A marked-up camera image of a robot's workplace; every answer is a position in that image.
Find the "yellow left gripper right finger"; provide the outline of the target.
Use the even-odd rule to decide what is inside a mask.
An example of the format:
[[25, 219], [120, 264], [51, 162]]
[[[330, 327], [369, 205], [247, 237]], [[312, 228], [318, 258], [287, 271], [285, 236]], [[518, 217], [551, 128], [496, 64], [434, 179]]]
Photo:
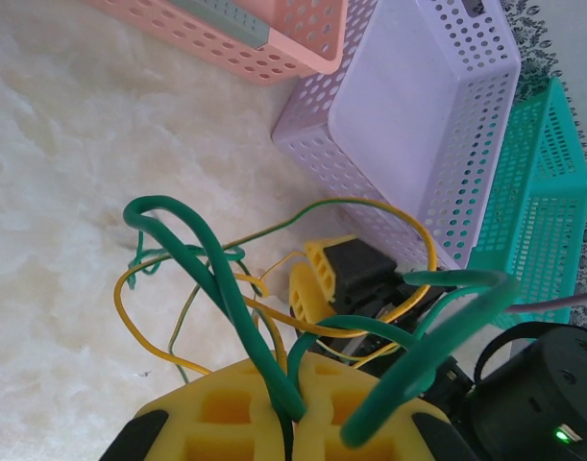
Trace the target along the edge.
[[306, 413], [295, 428], [295, 458], [320, 460], [433, 460], [413, 422], [417, 413], [442, 419], [442, 411], [420, 399], [400, 406], [362, 447], [349, 449], [339, 432], [376, 386], [378, 379], [323, 355], [302, 359], [299, 381]]

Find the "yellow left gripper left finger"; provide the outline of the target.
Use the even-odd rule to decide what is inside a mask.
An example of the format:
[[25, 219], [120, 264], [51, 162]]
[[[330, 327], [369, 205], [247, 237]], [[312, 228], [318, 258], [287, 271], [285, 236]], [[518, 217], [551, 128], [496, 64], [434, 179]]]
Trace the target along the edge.
[[168, 418], [148, 460], [265, 460], [285, 458], [277, 413], [263, 378], [248, 359], [198, 378], [143, 406], [143, 416]]

